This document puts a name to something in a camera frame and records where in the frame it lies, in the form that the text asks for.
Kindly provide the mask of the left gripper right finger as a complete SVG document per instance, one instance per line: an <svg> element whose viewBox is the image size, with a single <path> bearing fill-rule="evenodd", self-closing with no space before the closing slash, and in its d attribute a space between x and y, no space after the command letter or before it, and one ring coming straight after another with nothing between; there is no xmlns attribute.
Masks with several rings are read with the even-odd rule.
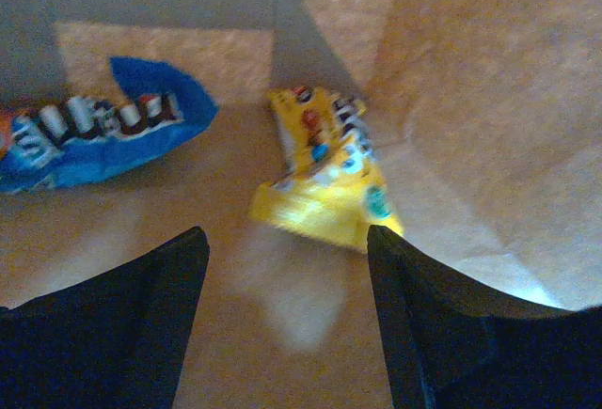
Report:
<svg viewBox="0 0 602 409"><path fill-rule="evenodd" d="M597 408L601 310L537 304L429 257L389 228L367 236L397 408Z"/></svg>

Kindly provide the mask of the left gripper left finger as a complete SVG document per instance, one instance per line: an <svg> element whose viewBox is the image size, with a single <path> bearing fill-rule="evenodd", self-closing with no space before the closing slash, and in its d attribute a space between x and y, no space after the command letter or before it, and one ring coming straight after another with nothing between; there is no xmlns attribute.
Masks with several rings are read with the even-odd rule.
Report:
<svg viewBox="0 0 602 409"><path fill-rule="evenodd" d="M2 407L171 407L209 256L193 227L79 284L2 307Z"/></svg>

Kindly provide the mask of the yellow snack packet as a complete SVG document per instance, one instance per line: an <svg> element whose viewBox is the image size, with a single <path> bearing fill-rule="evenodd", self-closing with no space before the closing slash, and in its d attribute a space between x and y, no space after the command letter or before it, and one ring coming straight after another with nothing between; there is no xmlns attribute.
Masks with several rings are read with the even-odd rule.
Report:
<svg viewBox="0 0 602 409"><path fill-rule="evenodd" d="M362 100L299 86L271 90L269 102L286 171L258 187L250 206L254 219L361 252L370 226L404 233L374 156Z"/></svg>

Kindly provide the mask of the brown paper bag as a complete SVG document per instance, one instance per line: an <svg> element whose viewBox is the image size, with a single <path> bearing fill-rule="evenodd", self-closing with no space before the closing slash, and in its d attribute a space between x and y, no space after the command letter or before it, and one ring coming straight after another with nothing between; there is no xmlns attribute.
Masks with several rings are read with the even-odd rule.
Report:
<svg viewBox="0 0 602 409"><path fill-rule="evenodd" d="M211 127L106 181L1 198L16 307L199 226L211 258L178 408L388 408L366 257L252 222L283 167L266 93L362 97L410 242L544 304L601 301L601 0L1 0L1 97L121 100L165 60Z"/></svg>

